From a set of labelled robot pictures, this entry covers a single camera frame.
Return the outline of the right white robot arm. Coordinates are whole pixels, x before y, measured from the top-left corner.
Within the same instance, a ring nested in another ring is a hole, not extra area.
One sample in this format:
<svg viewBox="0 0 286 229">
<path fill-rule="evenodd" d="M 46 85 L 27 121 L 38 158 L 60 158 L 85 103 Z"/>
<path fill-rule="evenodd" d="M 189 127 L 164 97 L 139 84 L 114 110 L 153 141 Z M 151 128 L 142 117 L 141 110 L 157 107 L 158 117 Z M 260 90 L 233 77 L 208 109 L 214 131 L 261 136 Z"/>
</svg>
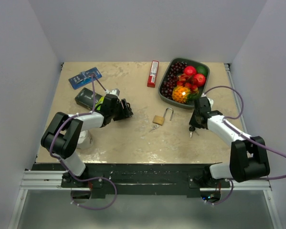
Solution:
<svg viewBox="0 0 286 229">
<path fill-rule="evenodd" d="M 220 179 L 244 182 L 270 174 L 270 165 L 265 141 L 260 136 L 251 136 L 236 128 L 218 110 L 212 110 L 211 99 L 201 97 L 194 101 L 194 111 L 189 122 L 191 132 L 207 129 L 223 140 L 230 150 L 228 164 L 210 165 L 203 177 L 207 187 L 214 187 Z"/>
</svg>

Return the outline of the black headed key bunch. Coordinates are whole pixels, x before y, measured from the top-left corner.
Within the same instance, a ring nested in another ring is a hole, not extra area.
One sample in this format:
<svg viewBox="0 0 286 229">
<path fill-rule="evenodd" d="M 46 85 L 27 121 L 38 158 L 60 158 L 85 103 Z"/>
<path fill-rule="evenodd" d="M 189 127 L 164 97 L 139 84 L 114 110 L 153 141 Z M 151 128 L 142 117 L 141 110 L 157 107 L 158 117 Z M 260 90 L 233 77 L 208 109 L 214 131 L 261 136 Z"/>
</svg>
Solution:
<svg viewBox="0 0 286 229">
<path fill-rule="evenodd" d="M 199 136 L 199 133 L 196 131 L 196 128 L 194 126 L 189 127 L 189 132 L 190 132 L 190 138 L 192 138 L 193 135 Z"/>
</svg>

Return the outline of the brass padlock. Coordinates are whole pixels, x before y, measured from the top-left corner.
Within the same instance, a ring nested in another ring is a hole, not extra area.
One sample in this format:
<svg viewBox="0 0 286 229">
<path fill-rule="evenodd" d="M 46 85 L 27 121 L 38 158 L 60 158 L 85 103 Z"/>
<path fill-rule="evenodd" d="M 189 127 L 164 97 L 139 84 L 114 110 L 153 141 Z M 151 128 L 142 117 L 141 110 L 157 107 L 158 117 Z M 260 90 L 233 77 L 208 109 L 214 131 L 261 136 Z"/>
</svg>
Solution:
<svg viewBox="0 0 286 229">
<path fill-rule="evenodd" d="M 170 118 L 169 118 L 169 120 L 171 121 L 172 117 L 173 117 L 173 114 L 174 114 L 174 110 L 171 107 L 168 107 L 165 110 L 163 116 L 158 116 L 158 115 L 154 116 L 152 123 L 154 123 L 156 125 L 163 125 L 164 122 L 165 122 L 165 116 L 166 116 L 166 113 L 167 113 L 168 110 L 171 111 L 171 115 L 170 115 Z"/>
</svg>

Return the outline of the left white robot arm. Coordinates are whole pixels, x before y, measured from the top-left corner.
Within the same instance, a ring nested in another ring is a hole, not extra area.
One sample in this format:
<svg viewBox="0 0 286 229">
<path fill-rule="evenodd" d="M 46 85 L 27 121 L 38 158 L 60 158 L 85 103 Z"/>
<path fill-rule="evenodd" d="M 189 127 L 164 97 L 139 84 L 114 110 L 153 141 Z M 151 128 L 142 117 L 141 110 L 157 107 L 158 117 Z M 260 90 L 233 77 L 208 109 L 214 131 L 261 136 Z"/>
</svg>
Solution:
<svg viewBox="0 0 286 229">
<path fill-rule="evenodd" d="M 107 94 L 102 102 L 88 113 L 57 112 L 41 138 L 41 146 L 73 175 L 74 184 L 84 187 L 88 184 L 89 175 L 84 172 L 86 165 L 76 152 L 80 133 L 132 116 L 130 103 L 126 99 L 120 100 L 117 95 Z"/>
</svg>

